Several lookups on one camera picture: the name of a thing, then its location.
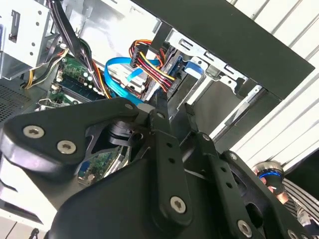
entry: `metal sheet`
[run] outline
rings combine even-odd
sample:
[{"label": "metal sheet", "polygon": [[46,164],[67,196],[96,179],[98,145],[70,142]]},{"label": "metal sheet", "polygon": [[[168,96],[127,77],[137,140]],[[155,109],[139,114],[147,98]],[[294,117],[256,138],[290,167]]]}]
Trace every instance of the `metal sheet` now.
[{"label": "metal sheet", "polygon": [[[5,25],[3,51],[15,59],[36,67],[40,60],[50,11],[34,0],[0,0],[0,15]],[[15,21],[13,13],[19,15]],[[17,36],[10,39],[14,24],[18,25]]]},{"label": "metal sheet", "polygon": [[134,2],[281,99],[314,69],[225,0]]}]

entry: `screw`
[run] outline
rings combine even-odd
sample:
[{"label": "screw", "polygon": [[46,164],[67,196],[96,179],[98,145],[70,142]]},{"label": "screw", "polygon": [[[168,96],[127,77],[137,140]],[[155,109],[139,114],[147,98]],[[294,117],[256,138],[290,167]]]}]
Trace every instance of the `screw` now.
[{"label": "screw", "polygon": [[251,238],[253,233],[251,231],[250,226],[243,220],[239,220],[237,222],[237,226],[242,234],[244,234],[247,238]]},{"label": "screw", "polygon": [[76,145],[68,140],[58,142],[57,149],[63,154],[72,154],[76,151]]},{"label": "screw", "polygon": [[210,137],[209,137],[208,135],[206,135],[206,134],[203,134],[203,138],[204,138],[205,140],[207,140],[207,141],[210,141]]},{"label": "screw", "polygon": [[130,104],[125,104],[125,107],[132,110],[133,109],[133,106],[131,106]]},{"label": "screw", "polygon": [[237,156],[233,153],[230,153],[229,157],[231,157],[233,160],[237,160]]},{"label": "screw", "polygon": [[288,235],[291,239],[298,239],[297,235],[292,230],[288,230]]},{"label": "screw", "polygon": [[164,115],[162,115],[161,113],[157,113],[157,115],[161,117],[162,119],[165,118]]},{"label": "screw", "polygon": [[183,214],[186,212],[186,204],[185,202],[177,196],[173,196],[170,199],[170,206],[177,212],[180,214]]},{"label": "screw", "polygon": [[29,138],[41,138],[44,136],[44,130],[36,125],[24,127],[23,134]]}]

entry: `white slatted panel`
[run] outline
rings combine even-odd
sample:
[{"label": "white slatted panel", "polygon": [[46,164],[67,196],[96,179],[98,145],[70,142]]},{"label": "white slatted panel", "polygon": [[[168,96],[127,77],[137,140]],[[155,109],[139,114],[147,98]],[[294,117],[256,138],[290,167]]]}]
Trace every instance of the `white slatted panel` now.
[{"label": "white slatted panel", "polygon": [[[319,49],[319,1],[238,0],[235,6],[251,17],[265,2],[267,5],[255,22],[319,68],[319,51],[312,54]],[[231,150],[250,167],[271,159],[288,170],[319,148],[318,130],[319,71],[316,69]]]},{"label": "white slatted panel", "polygon": [[[238,0],[235,7],[251,17],[265,2],[267,0]],[[269,0],[255,22],[268,32],[272,32],[298,2],[298,6],[274,33],[277,39],[289,46],[316,16],[319,18],[318,0]],[[317,46],[319,46],[319,19],[294,44],[292,49],[301,57],[306,58]],[[319,67],[319,52],[309,62]]]}]

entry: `wire bundle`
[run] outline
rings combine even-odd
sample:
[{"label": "wire bundle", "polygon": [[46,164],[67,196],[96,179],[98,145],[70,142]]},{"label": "wire bundle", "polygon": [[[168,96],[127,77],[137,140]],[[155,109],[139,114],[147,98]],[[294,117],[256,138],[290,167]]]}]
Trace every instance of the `wire bundle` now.
[{"label": "wire bundle", "polygon": [[[133,53],[135,51],[135,48],[138,46],[149,46],[152,43],[150,40],[136,40],[132,43],[131,47],[129,48],[129,54],[130,57],[133,57]],[[153,65],[148,59],[146,59],[146,56],[144,53],[139,52],[139,55],[137,56],[137,66],[141,68],[150,78],[155,80],[161,88],[167,92],[169,87],[171,87],[173,81],[175,80],[174,77],[167,75],[163,71],[160,70],[160,68],[164,65],[166,58],[164,51],[160,49],[159,54],[156,55],[157,59],[160,62],[159,66]]]},{"label": "wire bundle", "polygon": [[66,17],[59,0],[49,0],[48,6],[52,10],[54,24],[59,30],[63,41],[70,49],[70,52],[74,55],[75,59],[88,69],[89,73],[92,75],[94,86],[103,92],[108,99],[110,99],[111,95],[109,90],[103,83],[101,73],[92,59],[90,46],[86,41],[75,35],[75,32]]},{"label": "wire bundle", "polygon": [[60,52],[57,56],[52,57],[45,72],[40,77],[38,77],[36,80],[33,80],[34,69],[30,70],[29,80],[28,80],[27,84],[25,84],[23,87],[25,89],[30,89],[31,87],[44,82],[50,76],[54,67],[62,60],[62,58],[64,58],[66,56],[66,54],[68,52],[69,52],[69,50],[65,49],[64,51]]}]

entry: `vent grille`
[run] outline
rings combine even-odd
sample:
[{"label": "vent grille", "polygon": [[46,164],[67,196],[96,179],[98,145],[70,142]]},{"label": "vent grille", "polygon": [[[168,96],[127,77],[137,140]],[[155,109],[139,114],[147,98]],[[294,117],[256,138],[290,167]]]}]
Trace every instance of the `vent grille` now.
[{"label": "vent grille", "polygon": [[21,111],[31,99],[0,85],[0,122]]}]

